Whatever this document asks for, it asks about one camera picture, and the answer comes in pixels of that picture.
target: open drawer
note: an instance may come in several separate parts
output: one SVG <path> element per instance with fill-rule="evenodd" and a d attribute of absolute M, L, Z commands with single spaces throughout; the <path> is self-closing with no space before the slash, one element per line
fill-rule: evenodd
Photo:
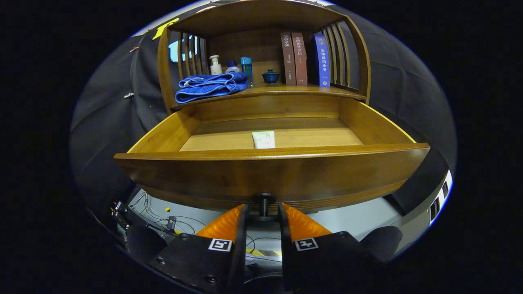
<path fill-rule="evenodd" d="M 275 149 L 254 148 L 252 132 L 265 130 L 275 132 Z M 257 209 L 253 196 L 266 192 L 307 212 L 394 192 L 429 149 L 354 99 L 273 95 L 185 107 L 115 160 L 167 201 Z"/>

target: blue towel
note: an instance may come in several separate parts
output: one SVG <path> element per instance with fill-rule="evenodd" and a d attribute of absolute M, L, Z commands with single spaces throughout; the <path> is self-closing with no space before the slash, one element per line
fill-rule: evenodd
<path fill-rule="evenodd" d="M 249 79 L 244 73 L 218 75 L 192 75 L 181 80 L 180 90 L 174 95 L 176 102 L 182 104 L 193 100 L 234 94 L 247 89 Z"/>

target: bowl lid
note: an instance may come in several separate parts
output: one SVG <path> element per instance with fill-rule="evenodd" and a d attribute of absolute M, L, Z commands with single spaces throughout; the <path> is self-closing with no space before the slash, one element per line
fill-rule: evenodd
<path fill-rule="evenodd" d="M 264 74 L 270 75 L 270 74 L 279 74 L 279 73 L 273 72 L 273 70 L 268 70 L 268 72 L 266 72 Z"/>

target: screw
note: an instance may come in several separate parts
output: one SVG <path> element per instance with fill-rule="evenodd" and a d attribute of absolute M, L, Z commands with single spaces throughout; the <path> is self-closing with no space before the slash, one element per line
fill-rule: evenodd
<path fill-rule="evenodd" d="M 211 285 L 215 285 L 218 279 L 212 275 L 205 276 L 205 281 Z"/>

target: book spine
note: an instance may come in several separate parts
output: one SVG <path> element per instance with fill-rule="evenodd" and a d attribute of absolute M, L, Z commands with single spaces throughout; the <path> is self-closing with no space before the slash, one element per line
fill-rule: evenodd
<path fill-rule="evenodd" d="M 295 85 L 296 68 L 294 66 L 294 50 L 289 32 L 281 33 L 281 46 L 283 47 L 283 63 L 285 65 L 285 83 L 287 85 Z"/>
<path fill-rule="evenodd" d="M 327 43 L 325 37 L 320 33 L 314 34 L 314 40 L 318 57 L 318 84 L 321 87 L 329 87 L 331 85 L 331 68 L 327 54 Z"/>
<path fill-rule="evenodd" d="M 296 84 L 307 86 L 307 53 L 300 32 L 292 32 L 292 46 L 294 47 L 294 63 L 296 64 Z"/>

